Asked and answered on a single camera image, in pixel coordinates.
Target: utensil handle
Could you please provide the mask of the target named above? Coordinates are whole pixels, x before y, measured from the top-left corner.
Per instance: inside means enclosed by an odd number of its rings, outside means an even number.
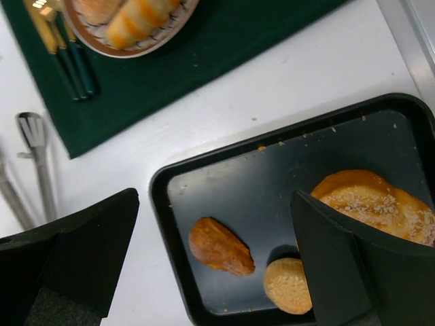
[[[39,190],[41,192],[42,204],[46,213],[47,221],[56,221],[56,207],[54,205],[54,196],[50,176],[48,174],[47,164],[45,162],[36,162],[36,171],[39,181]]]
[[[0,192],[5,198],[12,212],[15,214],[18,222],[20,222],[22,228],[25,231],[33,229],[36,225],[33,223],[33,220],[27,213],[27,210],[22,204],[20,197],[18,197],[14,187],[6,178],[2,178],[2,180],[0,180]]]
[[[94,78],[88,70],[86,59],[80,44],[74,41],[70,41],[71,51],[73,52],[73,57],[75,64],[79,70],[80,77],[82,78],[86,92],[90,95],[97,93],[97,86],[95,85]]]
[[[66,87],[69,95],[71,96],[73,101],[80,100],[80,97],[77,95],[77,92],[75,91],[73,84],[71,84],[71,82],[69,81],[69,77],[67,72],[65,71],[65,68],[62,66],[62,61],[60,59],[60,56],[58,54],[51,54],[51,56],[53,58],[54,65],[56,66],[56,70],[60,75],[60,78],[62,79],[62,82]]]
[[[81,99],[87,99],[88,96],[86,95],[86,93],[83,89],[82,82],[80,81],[80,77],[77,74],[77,71],[75,70],[73,61],[69,57],[68,49],[59,48],[58,53],[62,57],[63,62],[65,63],[65,65],[67,67],[68,74],[73,81],[73,85],[74,85],[75,89],[77,90],[79,97]]]

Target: white tabletop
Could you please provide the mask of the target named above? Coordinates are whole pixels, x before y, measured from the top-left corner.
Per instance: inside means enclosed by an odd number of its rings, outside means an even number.
[[[355,0],[242,67],[69,160],[49,123],[60,216],[134,187],[141,206],[102,325],[191,325],[148,198],[162,166],[389,92],[419,96],[376,0]],[[14,116],[44,104],[0,15],[0,142],[7,171],[38,224],[42,205]],[[0,236],[20,232],[0,198]]]

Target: pastry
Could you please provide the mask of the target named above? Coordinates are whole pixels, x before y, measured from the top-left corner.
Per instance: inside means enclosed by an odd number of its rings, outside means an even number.
[[[199,219],[189,233],[190,250],[204,265],[236,276],[254,272],[249,249],[229,229],[211,217]]]
[[[263,287],[267,297],[286,313],[305,314],[313,307],[300,259],[283,258],[271,263]]]
[[[105,24],[113,17],[124,0],[77,0],[90,24]]]
[[[344,170],[326,177],[311,195],[342,214],[388,234],[432,246],[432,210],[367,170]]]
[[[117,49],[133,46],[162,27],[181,0],[127,0],[106,30],[110,45]]]

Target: metal tray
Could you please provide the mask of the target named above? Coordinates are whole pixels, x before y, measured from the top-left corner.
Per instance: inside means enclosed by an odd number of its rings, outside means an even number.
[[[331,173],[363,168],[433,209],[434,122],[420,100],[389,94],[159,170],[150,195],[192,322],[315,325],[312,311],[286,314],[262,288],[269,262],[298,257],[292,192],[310,192]],[[250,247],[251,276],[211,270],[193,257],[188,233],[200,217],[216,218]]]

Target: green placemat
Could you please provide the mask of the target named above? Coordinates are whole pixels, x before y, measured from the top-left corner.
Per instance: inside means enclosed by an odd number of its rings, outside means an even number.
[[[86,48],[101,93],[91,101],[74,103],[22,1],[1,0],[70,158],[241,65],[345,2],[200,0],[186,26],[151,54],[114,59]]]

